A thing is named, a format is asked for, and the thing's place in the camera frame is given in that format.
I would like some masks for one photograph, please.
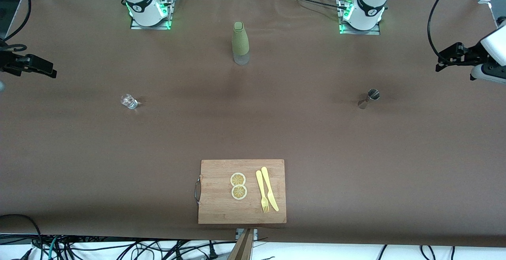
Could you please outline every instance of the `white floor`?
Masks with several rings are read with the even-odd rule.
[[[109,247],[130,244],[131,242],[95,242],[79,243],[73,245],[74,248],[95,249],[99,247]],[[188,246],[207,244],[208,241],[192,241]],[[164,249],[169,249],[175,244],[175,241],[164,241],[160,245]],[[21,258],[24,253],[30,249],[31,245],[0,245],[0,260],[13,260]],[[251,260],[265,260],[270,257],[273,260],[377,260],[382,245],[362,245],[362,244],[314,244],[314,243],[280,243],[280,242],[258,242],[255,243],[253,256]],[[215,245],[216,253],[222,254],[230,252],[233,244]],[[433,246],[436,260],[450,260],[451,247]],[[75,251],[75,253],[84,260],[115,260],[124,250],[123,248],[107,249],[102,251]],[[204,253],[209,249],[202,248]],[[425,247],[426,254],[432,258],[429,250]],[[34,249],[29,260],[39,260],[40,251]],[[130,257],[135,258],[137,253],[132,249],[125,255],[124,260]],[[199,251],[192,251],[182,256],[184,260],[200,260],[203,255]],[[159,260],[161,254],[145,252],[141,254],[138,260]],[[457,247],[454,260],[504,260],[506,259],[506,249],[482,248],[482,247]],[[383,254],[381,260],[425,260],[419,251],[419,246],[414,245],[389,245]]]

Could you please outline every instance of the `green bottle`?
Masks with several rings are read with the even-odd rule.
[[[234,61],[237,64],[244,65],[249,62],[249,41],[244,29],[244,23],[234,23],[234,34],[232,36],[232,51]]]

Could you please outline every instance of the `bottle's translucent base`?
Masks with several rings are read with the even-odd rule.
[[[244,65],[249,62],[249,51],[245,55],[236,55],[234,54],[234,61],[239,65]]]

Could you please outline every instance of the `knife blade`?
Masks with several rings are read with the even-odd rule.
[[[276,204],[276,199],[274,198],[274,194],[272,193],[271,188],[271,181],[269,179],[269,172],[267,172],[267,168],[264,166],[261,169],[262,175],[264,176],[265,184],[267,184],[267,189],[269,192],[267,193],[267,198],[269,199],[269,202],[271,203],[271,206],[274,208],[274,210],[279,211],[278,204]]]

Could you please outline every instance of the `fork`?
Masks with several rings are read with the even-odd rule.
[[[265,197],[265,191],[264,191],[264,177],[262,177],[262,172],[260,170],[257,170],[257,181],[258,186],[260,187],[260,193],[262,194],[262,210],[264,210],[264,213],[269,212],[269,201],[267,201],[267,198]]]

